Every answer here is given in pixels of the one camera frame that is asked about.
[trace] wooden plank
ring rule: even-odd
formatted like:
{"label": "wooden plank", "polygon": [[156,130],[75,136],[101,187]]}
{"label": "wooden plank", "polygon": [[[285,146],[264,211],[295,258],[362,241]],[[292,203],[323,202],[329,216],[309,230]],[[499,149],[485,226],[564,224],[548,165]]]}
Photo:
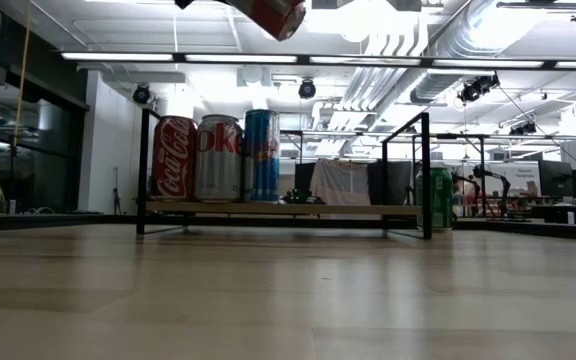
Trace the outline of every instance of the wooden plank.
{"label": "wooden plank", "polygon": [[195,202],[149,201],[150,211],[183,211],[194,213],[226,214],[366,214],[366,215],[417,215],[419,206],[340,206],[309,204],[204,204]]}

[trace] sprite can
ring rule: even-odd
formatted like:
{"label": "sprite can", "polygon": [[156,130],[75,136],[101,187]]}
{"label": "sprite can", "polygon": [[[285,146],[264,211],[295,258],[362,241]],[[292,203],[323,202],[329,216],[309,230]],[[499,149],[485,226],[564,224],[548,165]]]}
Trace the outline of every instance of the sprite can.
{"label": "sprite can", "polygon": [[[415,179],[415,203],[423,205],[423,175]],[[430,168],[430,208],[432,213],[432,228],[435,231],[452,229],[452,176],[444,167]],[[423,227],[423,215],[417,215],[417,226]]]}

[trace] wooden floor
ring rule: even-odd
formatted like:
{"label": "wooden floor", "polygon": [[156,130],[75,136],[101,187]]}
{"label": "wooden floor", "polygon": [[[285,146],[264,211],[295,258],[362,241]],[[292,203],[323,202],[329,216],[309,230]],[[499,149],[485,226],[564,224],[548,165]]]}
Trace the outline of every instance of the wooden floor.
{"label": "wooden floor", "polygon": [[576,359],[576,241],[4,231],[0,359]]}

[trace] security camera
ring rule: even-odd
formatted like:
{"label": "security camera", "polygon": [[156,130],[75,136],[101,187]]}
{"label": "security camera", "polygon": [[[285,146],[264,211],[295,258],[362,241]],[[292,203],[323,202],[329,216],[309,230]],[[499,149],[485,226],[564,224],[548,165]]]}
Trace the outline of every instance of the security camera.
{"label": "security camera", "polygon": [[299,87],[299,97],[302,99],[312,99],[317,92],[315,84],[312,79],[305,78],[301,81],[301,86]]}
{"label": "security camera", "polygon": [[146,105],[150,101],[150,85],[148,84],[138,84],[137,89],[132,94],[132,99],[135,100],[137,104]]}

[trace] spotlight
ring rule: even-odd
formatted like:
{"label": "spotlight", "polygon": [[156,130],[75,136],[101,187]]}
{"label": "spotlight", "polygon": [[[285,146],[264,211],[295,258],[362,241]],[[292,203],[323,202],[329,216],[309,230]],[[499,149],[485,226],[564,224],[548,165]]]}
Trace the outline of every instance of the spotlight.
{"label": "spotlight", "polygon": [[146,83],[138,84],[137,89],[132,94],[132,99],[135,100],[137,104],[146,105],[150,101],[150,85]]}
{"label": "spotlight", "polygon": [[493,76],[480,76],[475,81],[464,83],[464,88],[457,94],[457,98],[464,104],[475,102],[480,97],[488,94],[490,89],[501,85],[499,77]]}
{"label": "spotlight", "polygon": [[521,126],[517,126],[510,129],[510,133],[508,135],[530,135],[535,134],[537,132],[537,125],[534,122],[530,121]]}
{"label": "spotlight", "polygon": [[312,82],[312,79],[303,79],[301,81],[301,86],[299,87],[299,97],[302,99],[312,99],[317,93],[317,88]]}

